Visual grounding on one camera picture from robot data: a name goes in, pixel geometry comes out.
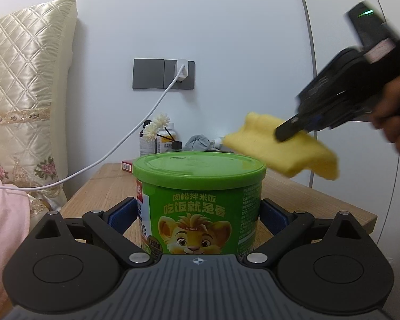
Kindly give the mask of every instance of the green canister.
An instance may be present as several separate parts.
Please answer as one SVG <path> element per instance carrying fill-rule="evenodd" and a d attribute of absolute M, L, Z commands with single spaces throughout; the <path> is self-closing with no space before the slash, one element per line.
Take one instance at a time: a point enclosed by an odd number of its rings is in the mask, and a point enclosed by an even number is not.
<path fill-rule="evenodd" d="M 264 163 L 217 152 L 161 153 L 133 164 L 142 248 L 160 254 L 253 249 Z"/>

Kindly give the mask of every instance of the wooden table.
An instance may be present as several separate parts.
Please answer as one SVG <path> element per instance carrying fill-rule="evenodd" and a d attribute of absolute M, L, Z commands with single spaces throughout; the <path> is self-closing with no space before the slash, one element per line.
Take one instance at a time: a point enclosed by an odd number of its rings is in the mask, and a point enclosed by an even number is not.
<path fill-rule="evenodd" d="M 128 196 L 136 197 L 135 178 L 122 171 L 120 163 L 105 164 L 61 209 L 64 218 L 78 218 L 92 209 L 108 210 Z M 273 171 L 262 183 L 262 198 L 270 198 L 287 211 L 308 211 L 316 218 L 333 218 L 340 210 L 350 211 L 367 233 L 371 233 L 377 216 L 356 206 L 298 184 Z M 141 246 L 138 221 L 126 231 L 125 237 Z M 255 247 L 272 235 L 258 221 Z"/>

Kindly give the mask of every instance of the product label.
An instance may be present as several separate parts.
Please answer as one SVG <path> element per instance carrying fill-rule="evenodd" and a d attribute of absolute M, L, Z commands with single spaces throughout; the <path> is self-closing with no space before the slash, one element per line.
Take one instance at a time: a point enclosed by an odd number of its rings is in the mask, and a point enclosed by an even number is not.
<path fill-rule="evenodd" d="M 261 183 L 220 191 L 182 191 L 146 183 L 140 189 L 141 231 L 148 245 L 143 248 L 154 258 L 161 253 L 224 253 L 242 259 L 252 250 Z"/>
<path fill-rule="evenodd" d="M 164 137 L 156 138 L 156 153 L 165 153 L 167 150 L 172 150 L 172 141 Z"/>
<path fill-rule="evenodd" d="M 154 141 L 145 141 L 142 137 L 139 138 L 139 155 L 144 156 L 154 154 Z"/>
<path fill-rule="evenodd" d="M 148 195 L 142 192 L 142 183 L 139 180 L 137 180 L 137 200 L 139 227 L 141 229 L 142 245 L 144 246 L 144 244 L 147 245 L 148 236 L 151 236 L 150 199 Z"/>
<path fill-rule="evenodd" d="M 122 169 L 132 173 L 132 165 L 130 163 L 122 162 Z"/>

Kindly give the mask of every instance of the textured rubber surface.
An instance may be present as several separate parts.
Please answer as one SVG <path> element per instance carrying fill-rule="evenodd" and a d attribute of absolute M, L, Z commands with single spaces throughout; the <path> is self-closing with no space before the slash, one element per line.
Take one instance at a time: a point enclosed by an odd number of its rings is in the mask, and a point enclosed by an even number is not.
<path fill-rule="evenodd" d="M 107 299 L 71 314 L 35 314 L 20 307 L 5 320 L 388 320 L 378 310 L 352 317 L 317 314 L 288 299 L 262 269 L 234 255 L 164 255 L 130 270 Z"/>

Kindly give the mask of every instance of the artificial flower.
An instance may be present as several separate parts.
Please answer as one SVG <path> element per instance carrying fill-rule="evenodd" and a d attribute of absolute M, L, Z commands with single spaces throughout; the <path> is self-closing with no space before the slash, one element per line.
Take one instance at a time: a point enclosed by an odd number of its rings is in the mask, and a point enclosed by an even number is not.
<path fill-rule="evenodd" d="M 143 139 L 147 142 L 152 142 L 156 138 L 156 134 L 159 132 L 159 127 L 154 123 L 149 123 L 144 127 L 142 133 L 144 134 Z"/>
<path fill-rule="evenodd" d="M 171 122 L 170 118 L 167 116 L 166 113 L 160 113 L 154 120 L 153 123 L 156 124 L 156 126 L 159 129 L 164 128 L 165 126 L 169 125 Z"/>

